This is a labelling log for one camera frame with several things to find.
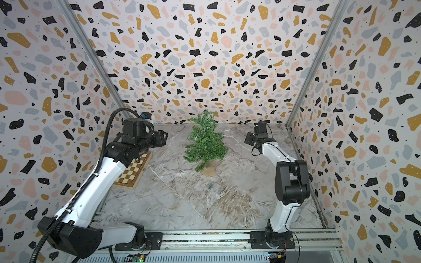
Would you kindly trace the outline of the small green christmas tree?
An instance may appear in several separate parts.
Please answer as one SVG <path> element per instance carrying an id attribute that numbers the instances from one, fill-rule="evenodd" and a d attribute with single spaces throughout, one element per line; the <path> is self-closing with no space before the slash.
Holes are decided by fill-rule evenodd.
<path id="1" fill-rule="evenodd" d="M 216 125 L 214 119 L 214 112 L 204 110 L 199 115 L 189 119 L 189 122 L 195 125 Z M 197 140 L 189 141 L 190 144 L 186 145 L 184 160 L 188 163 L 196 164 L 195 171 L 203 171 L 212 161 L 222 160 L 228 152 L 228 148 L 223 142 L 223 133 L 219 133 L 219 137 L 214 140 Z"/>

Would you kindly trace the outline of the clear string light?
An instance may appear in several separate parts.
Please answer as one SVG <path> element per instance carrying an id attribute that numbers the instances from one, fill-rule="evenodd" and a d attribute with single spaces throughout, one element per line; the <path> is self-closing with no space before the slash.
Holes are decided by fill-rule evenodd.
<path id="1" fill-rule="evenodd" d="M 189 135 L 189 140 L 214 140 L 219 137 L 219 133 L 216 132 L 216 128 L 216 125 L 195 125 Z"/>

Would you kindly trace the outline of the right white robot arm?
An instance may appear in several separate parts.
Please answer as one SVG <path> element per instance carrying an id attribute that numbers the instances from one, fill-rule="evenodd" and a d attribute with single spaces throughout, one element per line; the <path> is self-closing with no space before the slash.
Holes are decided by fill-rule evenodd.
<path id="1" fill-rule="evenodd" d="M 255 123 L 254 132 L 247 133 L 244 142 L 267 157 L 276 168 L 276 208 L 264 231 L 250 233 L 251 248 L 295 248 L 290 225 L 297 209 L 310 197 L 308 165 L 306 161 L 298 160 L 281 149 L 266 122 Z"/>

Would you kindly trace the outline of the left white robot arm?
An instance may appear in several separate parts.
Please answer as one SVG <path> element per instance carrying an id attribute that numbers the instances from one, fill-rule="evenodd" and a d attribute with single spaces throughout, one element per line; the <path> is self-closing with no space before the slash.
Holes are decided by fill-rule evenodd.
<path id="1" fill-rule="evenodd" d="M 132 161 L 151 148 L 165 146 L 167 138 L 168 133 L 155 130 L 148 119 L 125 119 L 123 131 L 103 147 L 95 170 L 76 194 L 55 216 L 44 217 L 38 223 L 42 238 L 34 251 L 40 252 L 49 243 L 54 249 L 85 259 L 99 249 L 117 244 L 133 249 L 143 247 L 146 236 L 142 225 L 124 222 L 97 229 L 91 223 L 102 200 Z"/>

